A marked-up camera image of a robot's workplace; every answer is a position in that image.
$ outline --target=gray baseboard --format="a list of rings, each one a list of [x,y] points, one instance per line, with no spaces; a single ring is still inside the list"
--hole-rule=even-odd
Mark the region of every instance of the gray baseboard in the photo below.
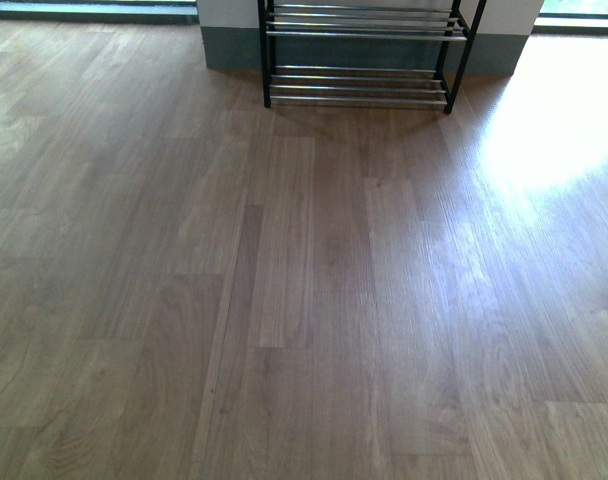
[[[195,5],[131,5],[123,0],[115,3],[66,3],[55,0],[0,1],[0,20],[39,20],[76,23],[141,23],[154,25],[196,25],[199,23]]]
[[[259,68],[259,30],[202,27],[209,68]],[[389,40],[324,38],[280,39],[280,64],[325,65],[355,68],[434,68],[439,44]],[[528,35],[479,34],[469,59],[468,73],[511,75]],[[457,68],[462,44],[452,45],[445,70]]]

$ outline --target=black metal frame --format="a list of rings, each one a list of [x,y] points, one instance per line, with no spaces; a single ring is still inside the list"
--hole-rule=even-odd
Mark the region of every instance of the black metal frame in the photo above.
[[[461,0],[453,0],[450,9],[276,5],[275,0],[258,0],[264,106],[270,108],[272,100],[391,106],[419,104],[444,106],[444,112],[449,114],[460,89],[486,2],[478,0],[469,27],[460,11]],[[437,41],[441,46],[434,70],[291,66],[277,64],[275,42],[280,36]],[[450,44],[458,41],[465,42],[465,45],[453,84],[449,86],[444,65]],[[320,72],[330,72],[330,75],[320,75]],[[307,81],[322,83],[307,84]]]

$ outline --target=wooden floor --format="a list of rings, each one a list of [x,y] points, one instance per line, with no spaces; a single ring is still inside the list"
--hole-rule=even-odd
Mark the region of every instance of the wooden floor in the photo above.
[[[608,479],[608,39],[451,116],[202,55],[0,21],[0,479]]]

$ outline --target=laminate floor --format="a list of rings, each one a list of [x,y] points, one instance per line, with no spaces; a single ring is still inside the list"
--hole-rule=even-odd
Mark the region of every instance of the laminate floor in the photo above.
[[[451,116],[260,95],[0,21],[0,479],[608,479],[608,39]]]

